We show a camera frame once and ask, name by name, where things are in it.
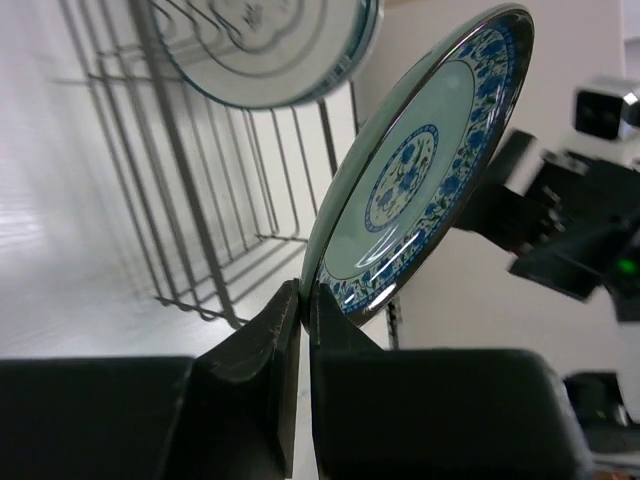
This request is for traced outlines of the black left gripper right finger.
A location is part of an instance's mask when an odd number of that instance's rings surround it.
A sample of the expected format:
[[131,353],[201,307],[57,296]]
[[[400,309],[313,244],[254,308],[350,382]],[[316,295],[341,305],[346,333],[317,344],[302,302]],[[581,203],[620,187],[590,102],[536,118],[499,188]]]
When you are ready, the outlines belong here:
[[309,300],[312,432],[323,479],[589,479],[559,376],[520,349],[385,350],[327,286]]

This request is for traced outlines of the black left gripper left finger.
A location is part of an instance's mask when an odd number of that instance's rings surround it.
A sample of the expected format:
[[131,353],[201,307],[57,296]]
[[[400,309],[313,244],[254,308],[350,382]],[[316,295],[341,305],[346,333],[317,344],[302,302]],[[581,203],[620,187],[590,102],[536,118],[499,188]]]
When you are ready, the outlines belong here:
[[1,364],[5,479],[287,479],[293,472],[299,284],[187,356]]

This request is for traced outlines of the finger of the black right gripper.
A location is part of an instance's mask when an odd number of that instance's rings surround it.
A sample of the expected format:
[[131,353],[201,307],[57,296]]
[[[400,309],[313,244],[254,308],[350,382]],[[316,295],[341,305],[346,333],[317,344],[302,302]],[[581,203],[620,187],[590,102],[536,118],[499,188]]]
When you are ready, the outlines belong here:
[[515,255],[531,255],[548,247],[554,221],[555,166],[543,163],[523,194],[506,186],[535,137],[514,129],[481,175],[454,227],[481,235]]

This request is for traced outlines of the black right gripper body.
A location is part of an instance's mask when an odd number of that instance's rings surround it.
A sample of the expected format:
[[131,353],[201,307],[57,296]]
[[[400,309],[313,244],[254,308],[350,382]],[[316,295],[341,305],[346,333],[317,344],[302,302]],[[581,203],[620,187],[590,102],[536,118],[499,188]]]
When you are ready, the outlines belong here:
[[544,234],[509,272],[581,301],[602,287],[616,320],[637,323],[639,171],[595,160],[554,197]]

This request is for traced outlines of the blue floral green plate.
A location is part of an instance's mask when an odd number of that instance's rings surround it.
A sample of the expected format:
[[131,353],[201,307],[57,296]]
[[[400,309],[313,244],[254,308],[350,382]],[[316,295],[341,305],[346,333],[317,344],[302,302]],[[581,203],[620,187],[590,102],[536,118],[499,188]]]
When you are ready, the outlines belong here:
[[435,250],[506,130],[534,45],[530,12],[487,9],[438,42],[360,128],[314,222],[300,302],[326,286],[364,324]]

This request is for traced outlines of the white plate with teal rim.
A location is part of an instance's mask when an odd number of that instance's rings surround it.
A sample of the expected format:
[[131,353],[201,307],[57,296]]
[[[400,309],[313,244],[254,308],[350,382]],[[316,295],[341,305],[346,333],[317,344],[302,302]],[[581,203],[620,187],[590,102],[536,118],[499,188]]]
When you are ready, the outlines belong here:
[[313,102],[366,15],[361,1],[152,1],[155,33],[177,73],[233,108]]

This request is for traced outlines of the green red rimmed plate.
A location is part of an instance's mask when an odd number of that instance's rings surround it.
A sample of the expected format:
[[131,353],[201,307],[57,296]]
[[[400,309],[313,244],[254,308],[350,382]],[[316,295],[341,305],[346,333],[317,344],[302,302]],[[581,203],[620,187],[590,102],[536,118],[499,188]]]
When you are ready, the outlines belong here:
[[351,80],[373,49],[384,18],[384,1],[361,1],[361,4],[365,7],[366,15],[358,25],[360,31],[352,38],[345,53],[345,58],[336,65],[329,77],[321,83],[319,97],[329,95]]

